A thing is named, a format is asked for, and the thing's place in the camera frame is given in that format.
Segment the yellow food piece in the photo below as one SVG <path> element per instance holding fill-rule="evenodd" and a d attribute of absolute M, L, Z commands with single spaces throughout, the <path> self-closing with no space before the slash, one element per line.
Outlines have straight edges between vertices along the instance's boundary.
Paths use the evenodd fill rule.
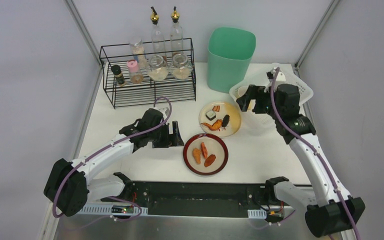
<path fill-rule="evenodd" d="M 244 85 L 244 86 L 239 87 L 237 90 L 237 98 L 242 97 L 246 93 L 247 90 L 248 90 L 248 86 Z M 248 105 L 247 110 L 251 111 L 254 108 L 254 105 L 255 105 L 255 101 L 252 99 Z"/>

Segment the red food piece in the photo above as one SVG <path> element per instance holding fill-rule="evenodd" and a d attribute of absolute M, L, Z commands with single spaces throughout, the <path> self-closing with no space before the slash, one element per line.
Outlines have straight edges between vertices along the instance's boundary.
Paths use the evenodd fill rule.
<path fill-rule="evenodd" d="M 208 157 L 208 150 L 204 142 L 200 143 L 201 153 L 203 157 L 206 159 Z"/>

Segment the red rimmed plate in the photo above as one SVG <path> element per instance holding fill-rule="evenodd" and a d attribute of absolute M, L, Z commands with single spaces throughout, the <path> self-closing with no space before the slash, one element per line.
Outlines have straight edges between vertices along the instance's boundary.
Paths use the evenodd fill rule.
<path fill-rule="evenodd" d="M 206 158 L 201 153 L 201 164 L 197 164 L 193 157 L 193 149 L 201 151 L 201 142 L 204 142 L 208 156 L 214 154 L 216 160 L 209 167 L 204 167 Z M 225 168 L 229 159 L 229 151 L 225 142 L 218 136 L 210 133 L 200 133 L 192 136 L 184 145 L 183 161 L 186 166 L 195 174 L 201 176 L 212 176 Z"/>

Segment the pink cap spice jar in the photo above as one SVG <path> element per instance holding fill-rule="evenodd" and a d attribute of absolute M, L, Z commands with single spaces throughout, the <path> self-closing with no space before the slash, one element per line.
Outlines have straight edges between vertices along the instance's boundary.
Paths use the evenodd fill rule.
<path fill-rule="evenodd" d="M 133 84 L 142 83 L 144 80 L 144 76 L 143 76 L 142 71 L 140 69 L 139 63 L 136 60 L 131 59 L 131 60 L 127 61 L 126 65 L 127 65 L 127 69 L 129 72 L 130 81 Z"/>

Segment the glass rice jar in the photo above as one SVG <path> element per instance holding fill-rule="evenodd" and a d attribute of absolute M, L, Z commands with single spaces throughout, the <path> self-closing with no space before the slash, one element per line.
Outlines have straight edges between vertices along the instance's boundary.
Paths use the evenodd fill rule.
<path fill-rule="evenodd" d="M 178 80 L 187 79 L 192 73 L 189 58 L 183 53 L 177 53 L 172 57 L 172 75 Z"/>
<path fill-rule="evenodd" d="M 147 75 L 154 81 L 163 81 L 169 74 L 167 62 L 161 55 L 154 55 L 148 60 Z"/>

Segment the black cap spice jar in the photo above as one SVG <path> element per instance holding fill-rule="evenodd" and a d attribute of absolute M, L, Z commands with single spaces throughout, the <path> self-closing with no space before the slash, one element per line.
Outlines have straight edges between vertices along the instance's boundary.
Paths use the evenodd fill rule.
<path fill-rule="evenodd" d="M 123 72 L 121 70 L 121 67 L 117 64 L 114 64 L 111 66 L 111 71 L 114 76 L 115 82 L 120 86 L 123 87 L 126 84 Z"/>

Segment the glass oil bottle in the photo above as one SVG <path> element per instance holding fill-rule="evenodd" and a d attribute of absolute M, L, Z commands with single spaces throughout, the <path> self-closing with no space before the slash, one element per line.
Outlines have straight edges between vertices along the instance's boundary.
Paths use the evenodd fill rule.
<path fill-rule="evenodd" d="M 167 54 L 166 54 L 166 46 L 165 46 L 165 37 L 159 26 L 160 17 L 153 6 L 151 6 L 150 8 L 152 11 L 150 15 L 150 20 L 152 22 L 151 41 L 152 41 L 153 51 L 155 53 L 158 53 L 158 55 L 161 55 L 166 61 Z"/>
<path fill-rule="evenodd" d="M 180 14 L 177 12 L 177 7 L 173 7 L 171 14 L 172 26 L 170 28 L 170 46 L 172 56 L 183 53 L 183 28 L 179 23 Z"/>

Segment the silver lid bead jar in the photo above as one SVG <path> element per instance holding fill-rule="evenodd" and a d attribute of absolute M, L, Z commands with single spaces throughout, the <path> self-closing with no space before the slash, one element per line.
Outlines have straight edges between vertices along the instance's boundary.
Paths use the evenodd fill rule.
<path fill-rule="evenodd" d="M 143 46 L 142 39 L 138 36 L 134 36 L 129 40 L 129 46 L 132 51 L 134 59 L 137 61 L 141 69 L 145 69 L 148 65 L 145 55 L 145 48 Z"/>

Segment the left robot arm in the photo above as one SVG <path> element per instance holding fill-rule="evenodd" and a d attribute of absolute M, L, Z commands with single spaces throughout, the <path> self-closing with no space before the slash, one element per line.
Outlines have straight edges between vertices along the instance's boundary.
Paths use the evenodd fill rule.
<path fill-rule="evenodd" d="M 149 108 L 141 118 L 123 127 L 96 151 L 71 161 L 61 158 L 53 164 L 43 193 L 52 202 L 54 218 L 71 217 L 89 201 L 117 200 L 127 181 L 114 174 L 95 178 L 117 160 L 132 155 L 148 143 L 154 149 L 184 146 L 178 122 L 168 123 L 173 111 L 172 103 L 165 96 L 163 100 L 168 104 L 166 108 Z"/>

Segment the orange fried nugget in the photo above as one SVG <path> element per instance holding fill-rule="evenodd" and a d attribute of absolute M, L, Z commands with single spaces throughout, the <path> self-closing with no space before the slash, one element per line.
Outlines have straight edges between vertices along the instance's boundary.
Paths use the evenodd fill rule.
<path fill-rule="evenodd" d="M 194 149 L 192 150 L 192 156 L 193 156 L 195 162 L 196 162 L 198 165 L 201 164 L 201 155 L 202 155 L 202 152 L 201 152 L 200 149 L 198 149 L 198 148 L 194 148 Z"/>

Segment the small orange food piece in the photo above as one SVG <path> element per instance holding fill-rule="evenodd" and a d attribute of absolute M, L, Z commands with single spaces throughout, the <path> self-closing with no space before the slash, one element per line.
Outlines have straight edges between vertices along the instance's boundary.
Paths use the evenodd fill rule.
<path fill-rule="evenodd" d="M 215 105 L 213 108 L 212 108 L 212 111 L 214 112 L 219 112 L 221 109 L 221 106 L 220 105 Z"/>

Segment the cream floral plate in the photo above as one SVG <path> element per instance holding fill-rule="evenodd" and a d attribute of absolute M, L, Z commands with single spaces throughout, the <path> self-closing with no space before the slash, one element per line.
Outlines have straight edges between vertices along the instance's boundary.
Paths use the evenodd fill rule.
<path fill-rule="evenodd" d="M 216 118 L 210 121 L 206 118 L 205 114 L 206 112 L 212 110 L 214 106 L 220 106 L 220 111 L 216 112 Z M 208 123 L 212 125 L 218 119 L 223 120 L 225 115 L 230 115 L 230 121 L 225 128 L 222 127 L 220 128 L 220 130 L 211 131 L 207 127 L 201 125 L 201 123 Z M 198 117 L 198 122 L 201 128 L 206 133 L 216 135 L 219 138 L 225 138 L 234 135 L 240 129 L 242 124 L 242 117 L 237 107 L 232 105 L 231 103 L 226 101 L 215 101 L 205 105 L 201 109 Z"/>

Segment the sushi roll piece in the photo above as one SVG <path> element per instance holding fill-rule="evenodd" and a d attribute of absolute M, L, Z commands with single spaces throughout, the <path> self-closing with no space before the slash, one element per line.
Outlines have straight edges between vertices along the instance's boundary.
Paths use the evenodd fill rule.
<path fill-rule="evenodd" d="M 205 117 L 209 120 L 212 121 L 217 117 L 217 114 L 213 110 L 209 110 L 208 112 L 205 113 Z"/>

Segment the brown fried piece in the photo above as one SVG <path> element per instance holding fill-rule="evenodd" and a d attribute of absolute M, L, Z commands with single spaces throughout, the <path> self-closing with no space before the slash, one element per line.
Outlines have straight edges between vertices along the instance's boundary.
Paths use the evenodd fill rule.
<path fill-rule="evenodd" d="M 209 167 L 211 166 L 216 160 L 216 156 L 214 154 L 209 155 L 204 162 L 204 167 Z"/>

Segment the green trash bin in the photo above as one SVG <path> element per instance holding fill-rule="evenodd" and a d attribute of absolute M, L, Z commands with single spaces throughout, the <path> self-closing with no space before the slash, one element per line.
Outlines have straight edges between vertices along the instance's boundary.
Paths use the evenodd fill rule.
<path fill-rule="evenodd" d="M 241 82 L 256 49 L 256 36 L 234 27 L 216 28 L 208 42 L 207 85 L 210 89 L 228 93 Z"/>

